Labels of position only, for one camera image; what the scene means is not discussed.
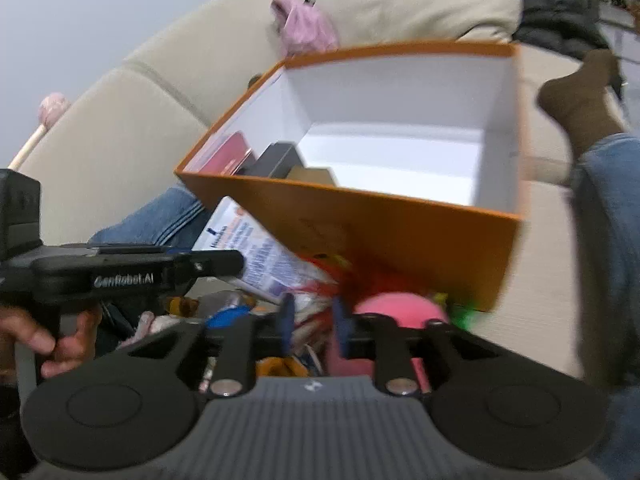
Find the pink ball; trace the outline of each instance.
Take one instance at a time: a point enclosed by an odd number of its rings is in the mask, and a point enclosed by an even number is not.
[[[44,127],[49,130],[70,106],[71,102],[60,92],[49,94],[42,100],[38,108],[40,124],[44,124]]]
[[[447,315],[433,301],[408,292],[379,294],[359,303],[356,314],[384,314],[393,317],[399,326],[421,328],[430,319],[448,321]],[[420,387],[429,391],[429,381],[422,367],[422,361],[412,359]],[[329,339],[326,350],[326,369],[331,376],[373,376],[373,361],[369,359],[343,359],[338,351],[335,334]]]

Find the leg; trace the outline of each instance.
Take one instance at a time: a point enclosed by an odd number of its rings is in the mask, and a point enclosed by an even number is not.
[[[97,232],[93,244],[155,244],[191,249],[211,211],[181,182],[127,216]]]
[[[538,102],[574,152],[578,243],[602,292],[606,367],[617,387],[591,459],[627,480],[640,471],[640,138],[622,133],[604,105],[615,71],[610,53],[590,54],[577,73],[545,84]]]

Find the round black pad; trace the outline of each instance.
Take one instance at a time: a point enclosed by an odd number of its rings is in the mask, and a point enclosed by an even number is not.
[[[431,418],[460,450],[505,468],[547,470],[584,456],[604,430],[606,398],[512,356],[465,362],[431,396]]]
[[[22,426],[39,458],[120,469],[159,456],[193,427],[195,396],[162,361],[100,361],[45,381],[27,400]]]

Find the foot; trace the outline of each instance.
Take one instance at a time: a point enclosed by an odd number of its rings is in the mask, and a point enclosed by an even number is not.
[[[624,131],[604,100],[606,87],[618,73],[612,51],[592,50],[577,72],[542,85],[538,105],[564,128],[574,159],[600,139]]]

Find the open cardboard box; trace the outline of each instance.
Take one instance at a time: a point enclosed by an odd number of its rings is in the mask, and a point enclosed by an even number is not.
[[[517,49],[436,41],[286,59],[176,173],[205,206],[231,196],[296,253],[361,253],[490,310],[523,215]],[[198,174],[237,131],[256,157],[297,143],[338,187]]]

